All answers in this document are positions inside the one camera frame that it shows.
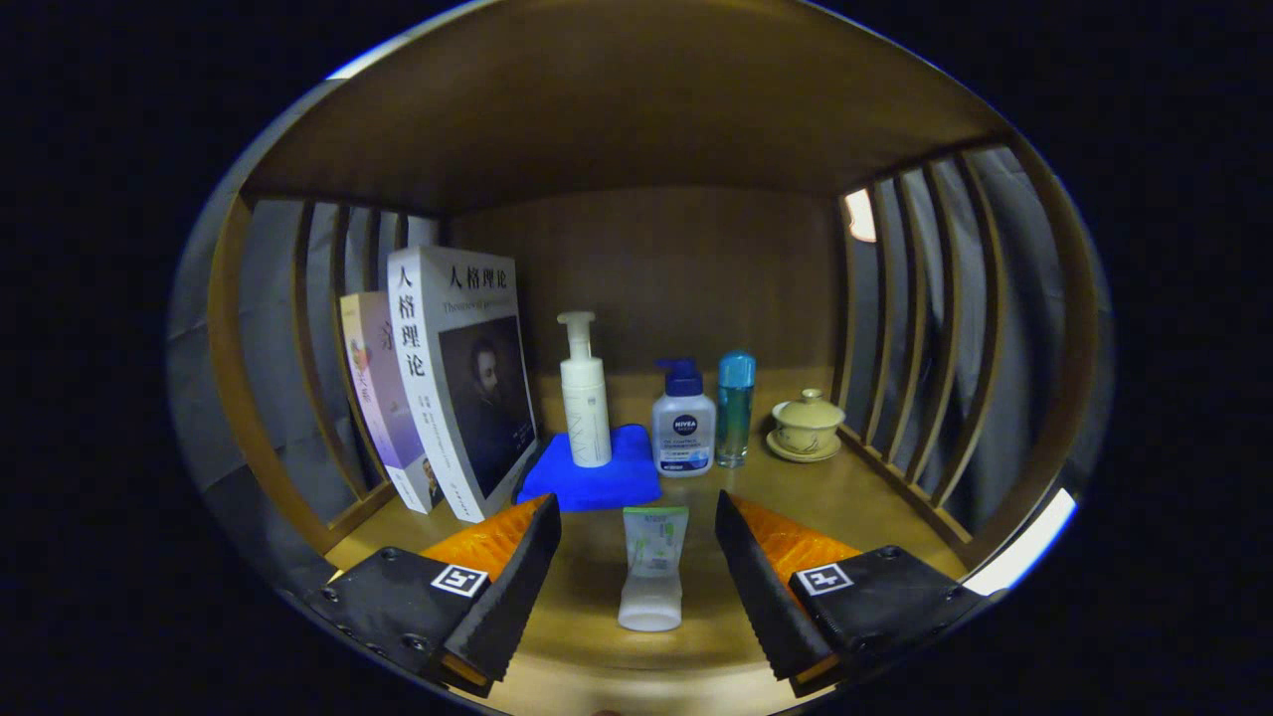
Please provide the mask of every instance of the white book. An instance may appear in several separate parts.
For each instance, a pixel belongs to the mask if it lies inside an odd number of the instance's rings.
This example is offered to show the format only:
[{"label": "white book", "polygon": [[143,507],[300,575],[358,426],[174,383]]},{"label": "white book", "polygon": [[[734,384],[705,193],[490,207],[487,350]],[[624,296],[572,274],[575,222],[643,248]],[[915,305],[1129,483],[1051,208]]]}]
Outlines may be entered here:
[{"label": "white book", "polygon": [[390,317],[411,417],[456,517],[508,505],[538,438],[505,256],[412,246],[388,259]]},{"label": "white book", "polygon": [[429,513],[442,489],[411,419],[395,350],[388,294],[383,290],[340,297],[345,358],[358,408],[376,454],[402,503]]}]

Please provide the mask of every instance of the pump bottle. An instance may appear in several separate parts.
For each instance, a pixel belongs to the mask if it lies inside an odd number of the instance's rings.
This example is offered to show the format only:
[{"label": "pump bottle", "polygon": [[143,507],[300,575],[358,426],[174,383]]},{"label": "pump bottle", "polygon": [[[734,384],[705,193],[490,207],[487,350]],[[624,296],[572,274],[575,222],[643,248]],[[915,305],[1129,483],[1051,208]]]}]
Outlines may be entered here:
[{"label": "pump bottle", "polygon": [[565,404],[570,456],[580,468],[610,462],[610,417],[606,408],[606,376],[601,358],[592,355],[588,324],[592,311],[568,311],[558,316],[565,324],[570,357],[561,361],[561,400]]}]

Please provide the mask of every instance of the blue towel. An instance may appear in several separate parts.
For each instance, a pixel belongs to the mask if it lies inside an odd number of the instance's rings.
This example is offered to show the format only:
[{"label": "blue towel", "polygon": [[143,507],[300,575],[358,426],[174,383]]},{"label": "blue towel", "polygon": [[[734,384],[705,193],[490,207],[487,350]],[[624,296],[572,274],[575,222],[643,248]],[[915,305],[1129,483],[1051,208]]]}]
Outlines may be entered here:
[{"label": "blue towel", "polygon": [[645,505],[662,497],[643,426],[610,431],[610,462],[601,468],[579,468],[570,459],[569,438],[564,433],[554,436],[526,475],[516,505],[552,492],[563,512],[587,512]]}]

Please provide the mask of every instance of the clear bottle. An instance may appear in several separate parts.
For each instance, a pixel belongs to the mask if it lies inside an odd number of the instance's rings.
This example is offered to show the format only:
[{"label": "clear bottle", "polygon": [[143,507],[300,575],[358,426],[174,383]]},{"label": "clear bottle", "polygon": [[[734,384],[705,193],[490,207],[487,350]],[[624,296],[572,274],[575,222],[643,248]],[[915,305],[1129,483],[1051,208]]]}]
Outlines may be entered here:
[{"label": "clear bottle", "polygon": [[756,359],[742,350],[731,350],[721,358],[719,375],[715,460],[722,468],[738,468],[747,457]]},{"label": "clear bottle", "polygon": [[651,420],[654,468],[668,478],[701,475],[712,469],[715,404],[703,395],[703,373],[694,358],[658,364],[667,369],[667,377]]}]

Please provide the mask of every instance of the blue bottle cap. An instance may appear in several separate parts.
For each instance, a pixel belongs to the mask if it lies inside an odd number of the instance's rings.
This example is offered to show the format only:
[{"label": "blue bottle cap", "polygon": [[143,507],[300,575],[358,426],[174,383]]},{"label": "blue bottle cap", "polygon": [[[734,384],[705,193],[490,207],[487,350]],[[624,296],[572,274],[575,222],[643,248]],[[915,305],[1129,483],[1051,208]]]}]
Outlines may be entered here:
[{"label": "blue bottle cap", "polygon": [[703,395],[703,373],[694,358],[663,358],[659,367],[667,371],[663,391],[667,395]]},{"label": "blue bottle cap", "polygon": [[731,350],[721,359],[721,387],[756,385],[756,359],[742,350]]}]

